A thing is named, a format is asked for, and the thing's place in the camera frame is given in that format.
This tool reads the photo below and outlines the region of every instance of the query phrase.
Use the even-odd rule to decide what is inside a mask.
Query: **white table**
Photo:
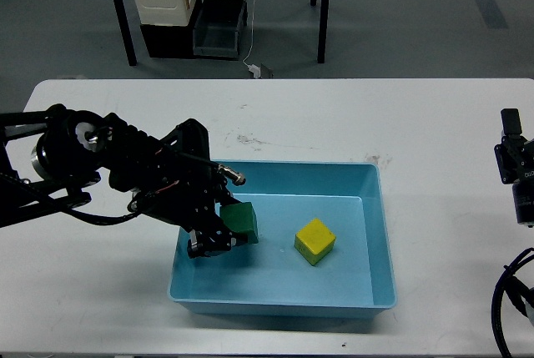
[[[56,214],[0,229],[0,351],[497,355],[493,288],[534,233],[516,224],[493,146],[502,108],[518,107],[534,136],[533,93],[521,79],[41,83],[27,110],[113,111],[156,137],[196,118],[213,159],[376,162],[399,302],[371,322],[195,315],[167,298],[177,228],[146,217],[99,228]],[[21,176],[38,179],[34,143],[9,152]],[[106,183],[92,187],[86,210],[123,214],[129,195]],[[534,353],[532,328],[504,311],[512,354]]]

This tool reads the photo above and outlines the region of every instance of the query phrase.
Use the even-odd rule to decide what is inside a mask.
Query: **gray floor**
[[[133,68],[112,0],[0,0],[0,111],[23,109],[36,84],[62,76],[249,76],[240,61],[150,58],[134,0],[124,1],[139,61]],[[318,22],[309,0],[256,0],[248,63],[266,64],[275,78],[534,75],[534,0],[330,0],[321,65]],[[248,46],[249,33],[242,50]]]

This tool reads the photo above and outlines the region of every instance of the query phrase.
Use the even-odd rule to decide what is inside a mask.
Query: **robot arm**
[[[11,167],[5,145],[34,134],[43,134],[32,156],[43,181],[28,184]],[[208,131],[194,119],[156,139],[114,113],[102,118],[54,105],[43,112],[1,114],[0,138],[0,190],[9,195],[0,203],[0,227],[58,211],[100,225],[146,214],[188,231],[191,258],[248,242],[246,234],[233,233],[215,212],[216,204],[239,204],[226,188],[227,179],[241,185],[245,178],[209,159]],[[109,169],[111,188],[133,192],[131,214],[103,218],[72,210],[91,200],[82,189],[100,180],[99,168]],[[48,197],[59,189],[68,195]]]
[[[517,109],[503,109],[501,144],[495,146],[495,156],[501,181],[513,184],[517,223],[534,226],[534,140],[521,135]]]

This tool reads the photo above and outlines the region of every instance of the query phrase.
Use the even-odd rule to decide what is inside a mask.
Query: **green cube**
[[[251,202],[221,206],[219,215],[234,233],[246,234],[248,244],[258,244],[258,223]]]

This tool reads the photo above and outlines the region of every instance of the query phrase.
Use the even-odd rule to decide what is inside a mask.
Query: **tray rim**
[[[384,228],[384,236],[385,236],[385,244],[387,246],[386,248],[386,252],[387,252],[387,258],[388,258],[388,262],[389,262],[389,268],[390,268],[390,277],[391,277],[391,288],[392,288],[392,294],[393,294],[393,298],[392,298],[392,301],[390,304],[382,304],[382,305],[307,305],[307,304],[303,304],[303,303],[280,303],[280,302],[261,302],[261,303],[258,303],[258,302],[251,302],[251,301],[242,301],[242,300],[206,300],[206,299],[192,299],[192,298],[177,298],[177,297],[173,297],[171,295],[171,288],[172,288],[172,284],[173,284],[173,278],[174,278],[174,262],[176,261],[176,256],[177,256],[177,253],[179,252],[179,249],[178,249],[178,246],[179,246],[179,243],[180,243],[180,237],[181,236],[184,236],[186,234],[185,230],[183,230],[182,228],[180,228],[179,230],[179,235],[178,235],[178,238],[177,238],[177,249],[175,250],[174,252],[174,257],[173,257],[173,265],[172,265],[172,269],[171,269],[171,276],[170,276],[170,280],[169,280],[169,286],[168,286],[168,289],[167,289],[167,295],[169,297],[169,299],[173,302],[176,302],[176,303],[179,303],[181,304],[182,306],[184,306],[186,309],[188,310],[191,310],[194,312],[193,309],[190,309],[188,306],[186,305],[194,305],[194,306],[198,306],[198,305],[217,305],[217,306],[231,306],[231,305],[250,305],[250,306],[253,306],[253,307],[257,307],[257,306],[262,306],[262,307],[265,307],[265,306],[277,306],[277,307],[299,307],[299,308],[304,308],[304,309],[309,309],[309,310],[313,310],[313,309],[344,309],[344,310],[364,310],[364,311],[368,311],[368,312],[371,312],[371,311],[378,311],[377,313],[380,313],[381,311],[383,310],[388,310],[388,309],[391,309],[393,307],[395,307],[398,303],[398,294],[397,294],[397,289],[396,289],[396,281],[395,281],[395,271],[394,271],[394,267],[393,267],[393,261],[391,259],[391,250],[390,250],[390,240],[389,240],[389,235],[388,235],[388,231],[387,231],[387,221],[385,219],[385,211],[384,211],[384,198],[383,198],[383,194],[382,194],[382,188],[381,188],[381,181],[380,181],[380,168],[378,167],[377,164],[375,164],[374,162],[346,162],[346,161],[299,161],[299,160],[294,160],[294,161],[286,161],[286,160],[262,160],[262,159],[258,159],[258,160],[254,160],[254,159],[216,159],[215,160],[216,162],[220,162],[220,163],[224,163],[224,164],[227,164],[227,163],[237,163],[237,164],[323,164],[323,165],[347,165],[347,166],[372,166],[375,170],[375,174],[376,174],[376,178],[377,178],[377,182],[378,182],[378,190],[379,190],[379,193],[380,193],[380,211],[382,213],[382,217],[383,217],[383,228]]]

